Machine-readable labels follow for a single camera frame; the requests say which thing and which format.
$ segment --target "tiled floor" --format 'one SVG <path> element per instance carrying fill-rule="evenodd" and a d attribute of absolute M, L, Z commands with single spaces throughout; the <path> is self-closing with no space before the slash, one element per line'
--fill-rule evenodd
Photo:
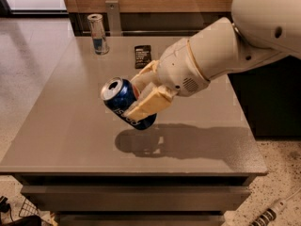
<path fill-rule="evenodd" d="M 22 126 L 69 41 L 68 19 L 0 18 L 0 160 Z M 301 186 L 301 141 L 258 141 L 270 173 L 251 185 L 252 195 L 236 212 L 226 213 L 224 226 L 247 226 L 273 201 Z M 0 177 L 0 196 L 18 217 L 24 201 L 21 185 Z M 271 226 L 301 226 L 301 193 L 288 202 Z M 2 215 L 9 222 L 9 215 Z"/>

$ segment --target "energy drink can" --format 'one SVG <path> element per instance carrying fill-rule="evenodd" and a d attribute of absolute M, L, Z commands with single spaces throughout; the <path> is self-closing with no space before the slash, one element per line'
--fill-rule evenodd
<path fill-rule="evenodd" d="M 103 16 L 101 14 L 90 14 L 87 16 L 88 26 L 91 31 L 94 50 L 97 55 L 104 55 L 109 52 L 105 31 L 103 27 Z"/>
<path fill-rule="evenodd" d="M 119 77 L 109 80 L 102 88 L 101 98 L 104 104 L 112 110 L 118 117 L 132 125 L 137 130 L 145 130 L 156 120 L 157 114 L 148 116 L 140 121 L 133 121 L 123 116 L 130 105 L 136 101 L 138 91 L 132 84 Z"/>

